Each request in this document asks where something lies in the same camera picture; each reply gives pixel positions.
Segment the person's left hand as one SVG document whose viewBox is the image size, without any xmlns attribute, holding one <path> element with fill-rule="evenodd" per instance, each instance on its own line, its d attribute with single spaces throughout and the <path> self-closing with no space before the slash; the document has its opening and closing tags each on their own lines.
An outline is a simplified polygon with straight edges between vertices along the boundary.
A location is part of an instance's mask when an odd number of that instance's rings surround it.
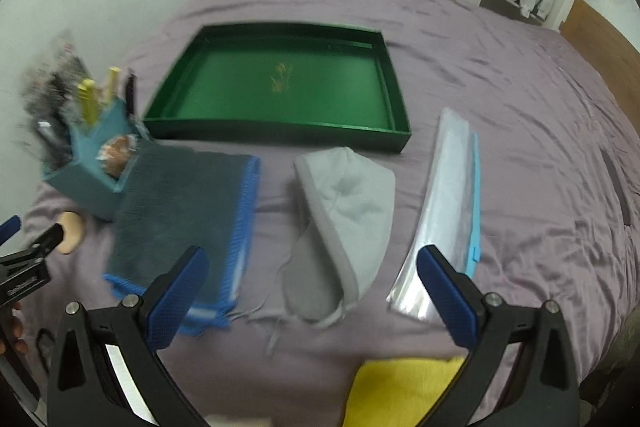
<svg viewBox="0 0 640 427">
<path fill-rule="evenodd" d="M 23 306 L 19 301 L 13 303 L 11 314 L 12 346 L 16 352 L 27 355 L 29 347 L 28 343 L 23 339 L 24 325 L 21 320 L 22 308 Z"/>
</svg>

